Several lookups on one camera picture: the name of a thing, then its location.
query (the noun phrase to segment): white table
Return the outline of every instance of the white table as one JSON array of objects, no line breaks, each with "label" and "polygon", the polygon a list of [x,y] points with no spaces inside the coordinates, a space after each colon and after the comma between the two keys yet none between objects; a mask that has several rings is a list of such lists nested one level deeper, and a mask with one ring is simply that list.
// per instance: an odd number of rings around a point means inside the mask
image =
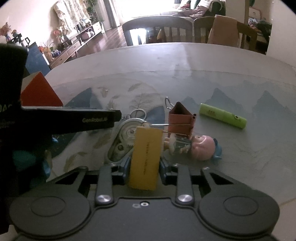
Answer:
[{"label": "white table", "polygon": [[[91,93],[90,107],[128,114],[138,105],[148,113],[156,110],[158,122],[167,121],[166,96],[191,113],[206,102],[243,116],[248,120],[244,130],[198,117],[195,133],[216,138],[222,160],[190,165],[216,168],[279,204],[296,198],[296,77],[288,64],[226,46],[149,44],[78,58],[54,68],[46,79],[64,104],[91,88],[86,91]],[[53,159],[54,173],[80,165],[98,169],[104,160],[96,157],[108,150],[115,129],[76,135]]]}]

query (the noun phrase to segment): chair backrest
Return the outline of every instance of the chair backrest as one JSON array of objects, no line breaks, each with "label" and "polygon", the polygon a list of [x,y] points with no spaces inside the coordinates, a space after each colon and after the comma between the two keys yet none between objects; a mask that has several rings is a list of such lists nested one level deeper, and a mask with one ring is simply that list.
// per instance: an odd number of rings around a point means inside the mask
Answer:
[{"label": "chair backrest", "polygon": [[[214,24],[215,17],[202,17],[194,20],[194,41],[196,43],[201,43],[201,29],[205,28],[205,42],[207,43],[210,30]],[[247,35],[250,37],[249,50],[255,51],[256,41],[257,41],[257,32],[252,29],[250,26],[237,22],[237,30],[239,33],[242,33],[242,42],[241,48],[244,48],[244,36]]]},{"label": "chair backrest", "polygon": [[[177,28],[177,42],[181,42],[180,29],[185,29],[186,42],[192,42],[192,22],[175,16],[149,16],[132,19],[122,25],[124,37],[126,39],[127,46],[132,46],[133,41],[131,38],[130,30],[138,28],[153,28],[154,42],[157,42],[158,32],[156,27],[160,27],[164,42],[173,42],[172,28]],[[168,38],[165,35],[165,27],[169,27]]]}]

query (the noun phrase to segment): yellow block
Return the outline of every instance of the yellow block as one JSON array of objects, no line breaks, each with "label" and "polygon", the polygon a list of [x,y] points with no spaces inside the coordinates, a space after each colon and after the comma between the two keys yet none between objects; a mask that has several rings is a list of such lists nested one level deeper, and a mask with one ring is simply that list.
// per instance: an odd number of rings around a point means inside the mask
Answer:
[{"label": "yellow block", "polygon": [[131,188],[156,189],[162,136],[161,129],[137,127],[128,184]]}]

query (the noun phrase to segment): towel on chair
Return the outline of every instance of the towel on chair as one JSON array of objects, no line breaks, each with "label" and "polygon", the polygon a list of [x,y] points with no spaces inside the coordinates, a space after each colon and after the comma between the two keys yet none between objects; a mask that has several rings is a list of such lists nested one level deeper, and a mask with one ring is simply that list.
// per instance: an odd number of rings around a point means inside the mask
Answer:
[{"label": "towel on chair", "polygon": [[237,20],[216,15],[207,43],[238,47],[239,31],[237,30]]}]

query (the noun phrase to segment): green battery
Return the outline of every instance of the green battery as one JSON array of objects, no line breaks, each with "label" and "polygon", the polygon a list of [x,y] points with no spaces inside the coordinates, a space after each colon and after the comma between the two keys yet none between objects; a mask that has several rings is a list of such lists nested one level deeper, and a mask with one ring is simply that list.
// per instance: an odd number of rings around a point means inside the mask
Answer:
[{"label": "green battery", "polygon": [[200,114],[207,115],[241,129],[245,128],[247,124],[247,120],[243,117],[203,103],[200,104]]}]

